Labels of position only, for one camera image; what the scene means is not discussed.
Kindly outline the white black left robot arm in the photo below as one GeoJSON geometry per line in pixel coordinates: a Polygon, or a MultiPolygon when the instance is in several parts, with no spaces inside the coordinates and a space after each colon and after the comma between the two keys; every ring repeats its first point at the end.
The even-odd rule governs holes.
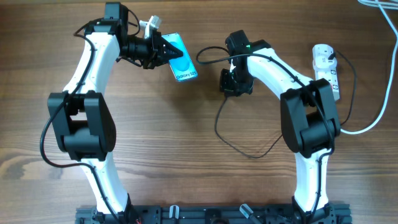
{"type": "Polygon", "coordinates": [[[113,160],[116,125],[104,100],[113,65],[125,60],[153,69],[183,56],[158,31],[161,19],[137,21],[143,37],[129,34],[132,11],[120,2],[108,2],[104,16],[74,32],[85,48],[76,71],[61,92],[47,100],[50,117],[39,141],[42,159],[61,169],[81,167],[95,194],[92,217],[98,223],[139,223],[141,218],[118,177],[113,160]]]}

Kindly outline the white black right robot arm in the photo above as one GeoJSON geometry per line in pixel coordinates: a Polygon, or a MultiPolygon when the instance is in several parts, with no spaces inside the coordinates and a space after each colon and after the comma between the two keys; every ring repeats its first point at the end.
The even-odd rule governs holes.
{"type": "Polygon", "coordinates": [[[282,137],[295,154],[295,221],[315,223],[331,217],[326,172],[341,126],[329,82],[301,75],[269,43],[251,42],[243,30],[230,33],[225,45],[229,54],[225,60],[230,64],[220,76],[225,98],[251,94],[254,81],[259,80],[279,99],[282,137]]]}

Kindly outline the turquoise screen smartphone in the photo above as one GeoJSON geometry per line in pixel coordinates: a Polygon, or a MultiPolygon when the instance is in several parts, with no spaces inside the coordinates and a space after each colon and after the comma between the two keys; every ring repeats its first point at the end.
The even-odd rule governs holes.
{"type": "Polygon", "coordinates": [[[176,81],[185,82],[198,76],[196,68],[190,58],[190,55],[183,43],[179,33],[164,34],[162,36],[167,42],[182,51],[183,56],[169,61],[170,68],[173,71],[176,81]]]}

